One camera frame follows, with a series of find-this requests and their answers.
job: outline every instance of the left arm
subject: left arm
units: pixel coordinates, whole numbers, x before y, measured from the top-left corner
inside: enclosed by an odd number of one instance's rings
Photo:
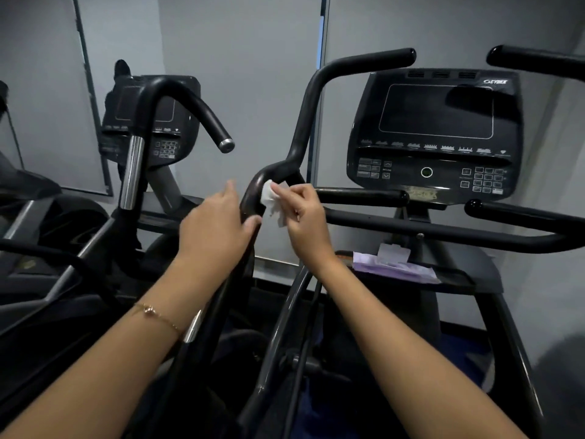
[[[181,223],[179,254],[140,299],[184,331],[243,255],[259,217],[240,223],[228,182]],[[160,362],[179,339],[142,309],[128,311],[0,434],[0,439],[122,435]]]

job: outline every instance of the black display screen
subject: black display screen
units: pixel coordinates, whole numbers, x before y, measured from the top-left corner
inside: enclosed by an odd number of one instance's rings
[[[122,95],[116,108],[116,120],[132,120],[138,101],[138,91],[140,86],[125,86],[122,89]],[[172,122],[175,114],[175,100],[171,97],[161,98],[156,108],[154,121]]]
[[[389,133],[490,139],[493,111],[489,88],[393,84],[379,128]]]

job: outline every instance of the right hand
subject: right hand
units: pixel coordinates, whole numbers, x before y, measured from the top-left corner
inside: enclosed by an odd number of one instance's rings
[[[317,276],[323,266],[337,259],[317,192],[311,184],[285,189],[273,183],[272,190],[281,199],[295,254]]]

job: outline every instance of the round button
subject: round button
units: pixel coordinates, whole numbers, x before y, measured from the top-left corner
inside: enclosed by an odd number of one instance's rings
[[[429,178],[430,176],[433,175],[433,170],[427,166],[420,170],[420,175],[423,176],[424,178]]]

